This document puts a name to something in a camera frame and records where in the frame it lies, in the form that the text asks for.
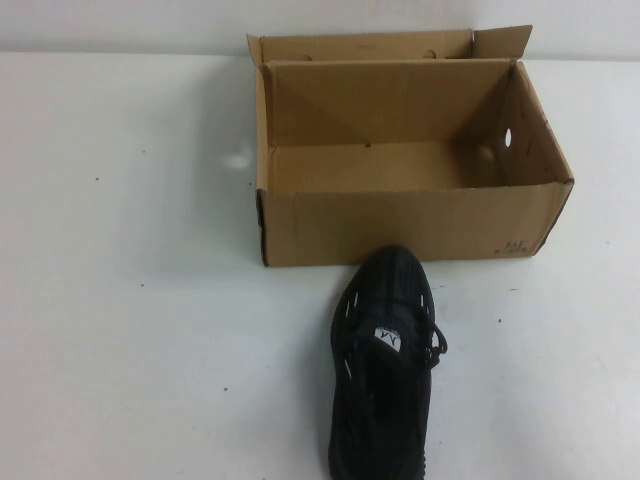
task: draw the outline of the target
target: black shoe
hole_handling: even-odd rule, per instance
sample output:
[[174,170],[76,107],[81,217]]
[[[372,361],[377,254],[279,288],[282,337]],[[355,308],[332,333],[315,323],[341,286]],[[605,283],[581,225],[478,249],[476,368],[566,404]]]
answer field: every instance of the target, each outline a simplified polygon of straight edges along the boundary
[[423,479],[431,369],[447,343],[411,252],[383,248],[358,270],[333,317],[331,347],[331,476]]

